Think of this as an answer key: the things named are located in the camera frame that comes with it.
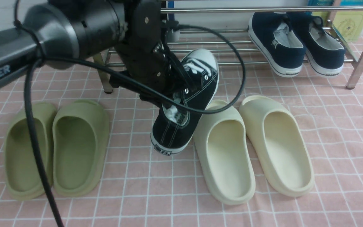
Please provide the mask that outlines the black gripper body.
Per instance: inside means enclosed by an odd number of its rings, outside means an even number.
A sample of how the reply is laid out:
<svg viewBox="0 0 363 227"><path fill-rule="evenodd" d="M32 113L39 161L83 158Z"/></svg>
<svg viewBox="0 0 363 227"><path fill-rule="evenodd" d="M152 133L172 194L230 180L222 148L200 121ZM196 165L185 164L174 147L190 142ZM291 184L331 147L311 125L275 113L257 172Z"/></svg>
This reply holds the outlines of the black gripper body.
<svg viewBox="0 0 363 227"><path fill-rule="evenodd" d="M166 45L165 36L178 23L168 24L161 17L160 0L125 2L125 38L114 46L126 67L125 76L172 98L184 90L196 92L198 80L189 76Z"/></svg>

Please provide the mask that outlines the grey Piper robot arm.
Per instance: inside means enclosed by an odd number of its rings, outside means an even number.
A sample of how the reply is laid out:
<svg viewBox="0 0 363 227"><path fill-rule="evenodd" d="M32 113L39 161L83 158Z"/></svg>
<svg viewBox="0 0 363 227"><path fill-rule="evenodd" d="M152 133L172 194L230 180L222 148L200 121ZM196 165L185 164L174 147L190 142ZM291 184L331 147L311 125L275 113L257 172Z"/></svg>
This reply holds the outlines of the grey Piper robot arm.
<svg viewBox="0 0 363 227"><path fill-rule="evenodd" d="M23 76L37 60L64 70L72 63L52 58L85 60L114 48L126 70L102 79L109 89L123 87L157 103L147 90L172 97L198 91L190 76L166 46L165 35L179 29L161 18L160 0L49 0L31 7L24 21L0 31L0 89Z"/></svg>

